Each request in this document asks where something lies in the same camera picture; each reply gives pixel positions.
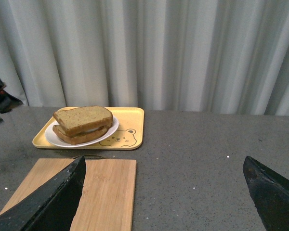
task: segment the white plate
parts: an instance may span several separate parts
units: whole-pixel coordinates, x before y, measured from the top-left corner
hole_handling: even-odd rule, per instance
[[[62,139],[60,139],[59,137],[57,137],[57,135],[53,132],[53,126],[54,125],[58,125],[57,121],[52,122],[45,130],[45,138],[49,143],[52,143],[53,145],[59,146],[59,147],[63,147],[63,148],[77,148],[77,147],[83,147],[83,146],[87,146],[90,144],[94,144],[94,143],[98,143],[99,141],[102,141],[104,139],[106,139],[107,137],[111,136],[119,127],[119,121],[116,117],[114,117],[114,120],[112,122],[112,126],[111,128],[106,132],[105,135],[101,136],[100,138],[90,141],[90,142],[86,142],[86,143],[80,143],[80,144],[69,144],[64,142]]]

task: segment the gray countertop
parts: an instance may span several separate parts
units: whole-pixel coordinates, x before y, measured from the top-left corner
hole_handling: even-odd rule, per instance
[[[264,231],[244,159],[250,155],[289,179],[289,116],[145,111],[136,150],[34,147],[57,109],[22,106],[0,114],[0,211],[39,158],[98,154],[137,160],[134,231]]]

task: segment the yellow tray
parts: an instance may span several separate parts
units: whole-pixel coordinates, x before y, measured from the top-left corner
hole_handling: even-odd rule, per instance
[[[68,110],[75,107],[64,107],[60,110]],[[138,107],[107,107],[108,110],[119,120],[119,127],[117,131],[111,136],[113,139],[105,139],[99,143],[92,145],[77,147],[74,149],[112,149],[112,150],[132,150],[138,148],[143,142],[144,131],[144,117],[145,113],[143,109]],[[45,124],[45,126],[34,137],[32,143],[37,148],[48,149],[65,149],[55,146],[49,143],[45,138],[46,128],[54,122],[55,119],[51,119]],[[120,140],[125,137],[124,142],[115,142],[114,140]]]

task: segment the bamboo cutting board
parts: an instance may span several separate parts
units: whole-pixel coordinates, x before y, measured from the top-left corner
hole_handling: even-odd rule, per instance
[[[22,201],[70,164],[72,159],[39,159],[0,212]],[[136,160],[86,160],[86,177],[71,231],[130,231]]]

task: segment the bread slice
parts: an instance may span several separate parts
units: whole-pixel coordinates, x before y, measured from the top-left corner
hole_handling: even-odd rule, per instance
[[[73,137],[67,136],[60,125],[54,125],[53,131],[64,142],[75,145],[75,144],[90,142],[90,141],[100,138],[101,136],[107,133],[107,131],[109,130],[111,126],[112,124],[108,124],[94,131],[81,132]]]
[[[71,110],[56,111],[53,114],[65,135],[74,135],[113,122],[111,111],[101,106],[77,107]]]

